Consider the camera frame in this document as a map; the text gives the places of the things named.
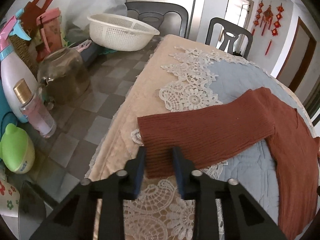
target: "white lotion bottle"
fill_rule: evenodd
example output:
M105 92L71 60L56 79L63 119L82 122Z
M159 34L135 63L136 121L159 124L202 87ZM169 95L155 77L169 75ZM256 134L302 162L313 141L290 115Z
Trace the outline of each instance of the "white lotion bottle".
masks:
M13 88L19 80L24 79L31 92L35 93L38 89L38 82L26 64L14 52L13 46L8 41L8 36L15 34L24 40L30 40L30 37L23 31L20 20L17 19L22 13L23 9L20 9L16 15L8 20L0 32L0 60L4 95L19 121L27 122L28 120L20 111L21 103L15 95Z

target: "pink cosmetic bottle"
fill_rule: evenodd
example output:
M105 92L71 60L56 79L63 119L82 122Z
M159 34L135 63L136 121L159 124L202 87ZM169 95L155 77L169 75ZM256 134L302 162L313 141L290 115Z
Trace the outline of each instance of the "pink cosmetic bottle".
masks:
M21 113L29 123L39 131L44 138L50 138L56 130L56 122L43 105L37 93L32 94L24 79L20 79L13 88L14 93L22 104Z

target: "screw head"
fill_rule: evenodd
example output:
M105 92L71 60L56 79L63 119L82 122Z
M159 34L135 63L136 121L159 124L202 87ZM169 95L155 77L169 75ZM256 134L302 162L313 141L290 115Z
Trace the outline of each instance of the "screw head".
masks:
M191 174L192 174L192 176L200 177L203 173L202 173L202 171L194 170L191 172Z
M228 179L228 183L232 186L239 184L239 182L236 179Z
M91 183L91 180L90 179L83 179L81 180L80 184L83 185L83 186L87 186Z
M128 173L127 173L127 171L125 171L125 170L119 170L119 171L117 171L117 176L119 176L119 177L124 177L124 176L126 176Z

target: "green plastic container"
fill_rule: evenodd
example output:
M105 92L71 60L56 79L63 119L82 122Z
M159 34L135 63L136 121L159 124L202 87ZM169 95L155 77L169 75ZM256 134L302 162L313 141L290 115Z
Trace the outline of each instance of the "green plastic container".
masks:
M28 172L35 161L35 148L27 132L9 123L0 142L0 158L17 174Z

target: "rust-colored cloth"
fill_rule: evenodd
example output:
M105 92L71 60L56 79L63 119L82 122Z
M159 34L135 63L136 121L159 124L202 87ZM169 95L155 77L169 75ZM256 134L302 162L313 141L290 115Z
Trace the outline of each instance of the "rust-colored cloth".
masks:
M276 162L279 227L292 240L314 218L319 138L312 138L297 109L269 89L248 90L226 105L139 117L138 125L150 178L173 174L173 146L181 147L185 158L200 169L265 138Z

